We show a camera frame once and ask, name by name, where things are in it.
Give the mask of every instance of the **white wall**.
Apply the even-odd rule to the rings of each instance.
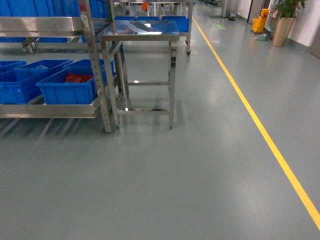
[[[294,21],[289,38],[310,47],[320,24],[320,0],[305,1]]]
[[[249,11],[250,11],[251,0],[239,0],[238,2],[238,14],[248,19]]]

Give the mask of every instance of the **plant pot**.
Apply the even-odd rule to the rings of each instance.
[[[295,17],[281,17],[276,21],[272,46],[283,47],[285,45],[295,19]]]

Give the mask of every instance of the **shelf post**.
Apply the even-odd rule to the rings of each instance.
[[[87,48],[90,55],[91,67],[93,71],[95,86],[97,88],[98,99],[100,103],[100,111],[102,114],[104,130],[111,133],[114,130],[112,125],[114,115],[111,111],[111,106],[107,102],[106,86],[103,81],[103,72],[100,65],[100,57],[97,46],[94,22],[89,0],[78,0],[81,20],[83,23],[83,31],[86,39]]]

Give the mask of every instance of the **green leaves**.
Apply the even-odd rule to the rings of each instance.
[[[277,18],[295,18],[296,9],[304,8],[306,0],[278,0],[274,10],[278,10]]]

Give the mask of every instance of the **red object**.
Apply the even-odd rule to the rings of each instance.
[[[79,74],[70,72],[68,76],[66,76],[65,82],[69,84],[70,83],[86,83],[93,77],[94,76],[92,75],[79,75]]]
[[[144,3],[142,3],[141,10],[146,12],[148,10],[148,6],[149,2],[145,1]]]
[[[86,3],[80,3],[79,4],[80,12],[86,12],[87,11],[87,5]]]

